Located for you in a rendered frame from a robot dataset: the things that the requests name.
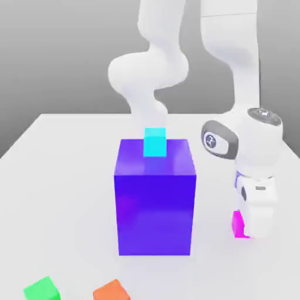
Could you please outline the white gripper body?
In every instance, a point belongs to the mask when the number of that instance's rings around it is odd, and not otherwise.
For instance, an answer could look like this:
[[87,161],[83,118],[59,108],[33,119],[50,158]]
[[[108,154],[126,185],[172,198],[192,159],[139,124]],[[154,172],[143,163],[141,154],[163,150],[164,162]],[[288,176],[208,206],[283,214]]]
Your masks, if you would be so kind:
[[264,238],[271,231],[278,202],[275,178],[241,179],[241,215],[244,233],[251,238]]

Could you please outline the small magenta cube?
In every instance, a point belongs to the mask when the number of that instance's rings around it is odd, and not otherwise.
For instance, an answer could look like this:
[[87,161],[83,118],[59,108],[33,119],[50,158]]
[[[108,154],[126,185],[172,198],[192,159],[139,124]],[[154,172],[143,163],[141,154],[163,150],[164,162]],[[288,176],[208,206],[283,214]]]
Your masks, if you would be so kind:
[[232,221],[231,221],[231,229],[233,231],[235,238],[250,238],[249,236],[244,234],[244,220],[239,210],[235,210],[233,212]]

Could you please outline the small cyan cube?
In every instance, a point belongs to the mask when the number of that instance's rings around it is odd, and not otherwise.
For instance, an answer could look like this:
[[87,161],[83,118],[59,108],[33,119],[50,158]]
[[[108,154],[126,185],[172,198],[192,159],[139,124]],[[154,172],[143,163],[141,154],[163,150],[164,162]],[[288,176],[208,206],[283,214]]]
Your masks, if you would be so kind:
[[144,157],[165,157],[166,128],[145,128]]

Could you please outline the small orange cube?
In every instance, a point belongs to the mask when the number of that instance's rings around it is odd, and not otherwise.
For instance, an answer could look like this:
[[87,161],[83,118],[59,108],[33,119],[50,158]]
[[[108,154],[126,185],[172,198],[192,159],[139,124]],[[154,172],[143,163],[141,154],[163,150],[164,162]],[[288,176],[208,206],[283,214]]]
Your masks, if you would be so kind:
[[93,300],[131,300],[131,297],[115,279],[93,291]]

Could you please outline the small green cube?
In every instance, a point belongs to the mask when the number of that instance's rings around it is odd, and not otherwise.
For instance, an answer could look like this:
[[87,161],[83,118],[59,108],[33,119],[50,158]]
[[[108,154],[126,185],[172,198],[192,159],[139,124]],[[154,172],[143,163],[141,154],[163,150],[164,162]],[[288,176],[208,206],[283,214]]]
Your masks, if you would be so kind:
[[60,293],[49,276],[26,287],[25,300],[61,300]]

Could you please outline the large blue box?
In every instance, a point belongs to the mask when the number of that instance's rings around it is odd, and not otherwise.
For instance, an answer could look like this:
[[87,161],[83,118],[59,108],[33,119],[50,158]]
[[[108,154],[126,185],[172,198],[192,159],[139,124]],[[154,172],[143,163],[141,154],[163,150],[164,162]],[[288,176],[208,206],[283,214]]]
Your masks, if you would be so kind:
[[120,255],[189,255],[196,170],[189,143],[169,139],[165,157],[145,157],[122,139],[114,171]]

